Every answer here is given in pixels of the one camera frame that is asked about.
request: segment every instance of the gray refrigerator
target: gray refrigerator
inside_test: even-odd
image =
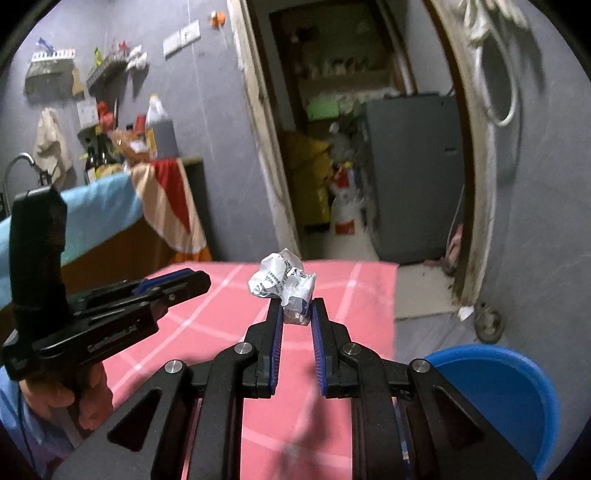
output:
[[[456,209],[454,224],[463,219],[465,174],[456,98],[375,100],[366,103],[359,122],[357,163],[378,256],[399,264],[439,259]]]

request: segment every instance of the blue sleeve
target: blue sleeve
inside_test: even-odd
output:
[[[19,451],[42,478],[45,478],[51,461],[64,459],[73,450],[62,430],[37,417],[29,409],[18,382],[10,380],[4,367],[0,368],[0,421]]]

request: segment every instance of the door frame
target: door frame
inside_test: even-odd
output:
[[[474,305],[478,301],[486,271],[496,202],[496,164],[489,151],[489,122],[470,80],[473,72],[458,23],[444,6],[444,0],[423,2],[440,37],[456,87],[465,152],[465,221],[453,292],[459,304]],[[267,176],[278,242],[281,247],[294,248],[292,251],[299,253],[299,248],[296,248],[297,228],[261,58],[250,20],[251,13],[247,0],[228,0],[228,7],[244,72],[253,132],[259,141],[261,167]]]

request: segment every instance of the bottle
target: bottle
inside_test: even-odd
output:
[[[101,165],[113,165],[118,163],[109,149],[109,138],[103,131],[100,125],[96,127],[96,145],[98,148],[98,161],[96,168]]]
[[[153,93],[150,95],[150,106],[148,107],[148,115],[146,115],[146,129],[162,120],[168,120],[168,115],[158,95]]]
[[[86,165],[84,167],[84,180],[87,185],[96,181],[96,153],[94,147],[90,144],[90,138],[86,139],[88,148],[86,149]]]

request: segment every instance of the person's arm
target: person's arm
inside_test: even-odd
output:
[[[80,399],[78,420],[84,429],[95,430],[113,412],[113,395],[102,364],[90,369],[88,384]],[[49,464],[73,450],[65,433],[50,421],[51,408],[66,407],[73,401],[73,393],[60,384],[26,380],[19,384],[0,369],[0,421],[41,477],[48,474]]]

